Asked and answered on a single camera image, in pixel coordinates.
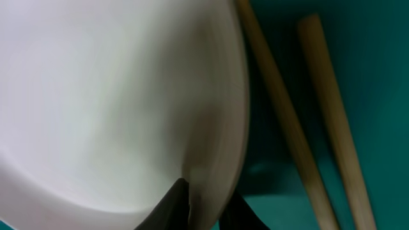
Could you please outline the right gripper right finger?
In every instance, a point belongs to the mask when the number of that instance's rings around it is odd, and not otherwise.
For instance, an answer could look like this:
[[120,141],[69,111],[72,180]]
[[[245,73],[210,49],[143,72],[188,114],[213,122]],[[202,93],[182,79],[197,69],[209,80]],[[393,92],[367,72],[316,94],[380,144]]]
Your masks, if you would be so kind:
[[220,230],[270,230],[253,212],[244,198],[234,191],[219,219]]

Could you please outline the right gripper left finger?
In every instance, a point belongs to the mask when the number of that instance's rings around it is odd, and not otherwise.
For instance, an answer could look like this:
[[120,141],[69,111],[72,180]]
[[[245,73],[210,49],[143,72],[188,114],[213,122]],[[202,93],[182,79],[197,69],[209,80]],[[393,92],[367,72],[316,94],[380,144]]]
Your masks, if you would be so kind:
[[189,183],[179,178],[135,230],[187,230]]

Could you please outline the wooden chopstick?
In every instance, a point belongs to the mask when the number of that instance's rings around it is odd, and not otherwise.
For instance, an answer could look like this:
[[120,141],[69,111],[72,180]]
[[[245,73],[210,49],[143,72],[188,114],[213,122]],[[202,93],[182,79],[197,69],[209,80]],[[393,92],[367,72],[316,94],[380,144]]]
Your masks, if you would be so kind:
[[318,225],[320,229],[339,230],[336,215],[312,151],[252,6],[249,0],[238,0],[236,3],[245,34],[263,76],[277,119],[313,207]]
[[297,22],[297,32],[356,229],[376,230],[366,184],[318,14]]

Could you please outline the white round plate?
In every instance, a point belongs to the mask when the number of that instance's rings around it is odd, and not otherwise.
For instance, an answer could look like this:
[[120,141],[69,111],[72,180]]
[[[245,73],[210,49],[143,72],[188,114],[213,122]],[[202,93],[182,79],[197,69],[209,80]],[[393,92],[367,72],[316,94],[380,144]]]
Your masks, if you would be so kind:
[[189,229],[238,181],[249,126],[232,1],[1,0],[1,220],[134,229],[179,178]]

